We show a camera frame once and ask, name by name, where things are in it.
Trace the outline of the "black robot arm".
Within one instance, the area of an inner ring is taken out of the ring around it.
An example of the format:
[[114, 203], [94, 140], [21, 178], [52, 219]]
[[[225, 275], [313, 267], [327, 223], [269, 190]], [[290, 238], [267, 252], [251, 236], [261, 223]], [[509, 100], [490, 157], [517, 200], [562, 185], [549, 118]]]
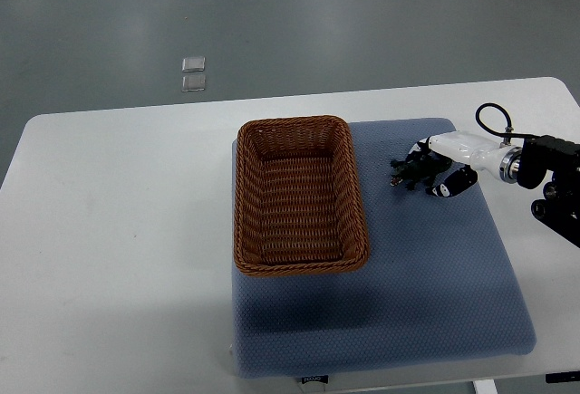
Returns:
[[517, 183], [526, 189], [541, 186], [542, 197], [530, 207], [532, 216], [579, 245], [579, 145], [549, 135], [525, 139]]

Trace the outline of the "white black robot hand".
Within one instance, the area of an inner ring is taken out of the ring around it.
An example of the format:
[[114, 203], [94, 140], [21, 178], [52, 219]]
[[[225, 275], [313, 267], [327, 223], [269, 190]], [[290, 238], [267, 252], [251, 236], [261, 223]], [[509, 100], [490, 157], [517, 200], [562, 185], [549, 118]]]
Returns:
[[[452, 131], [417, 141], [404, 163], [420, 170], [431, 166], [426, 192], [435, 197], [455, 197], [475, 185], [481, 170], [502, 182], [516, 183], [521, 153], [522, 148], [509, 138], [494, 141], [466, 131]], [[454, 163], [461, 167], [436, 185], [434, 179], [443, 172], [441, 167]]]

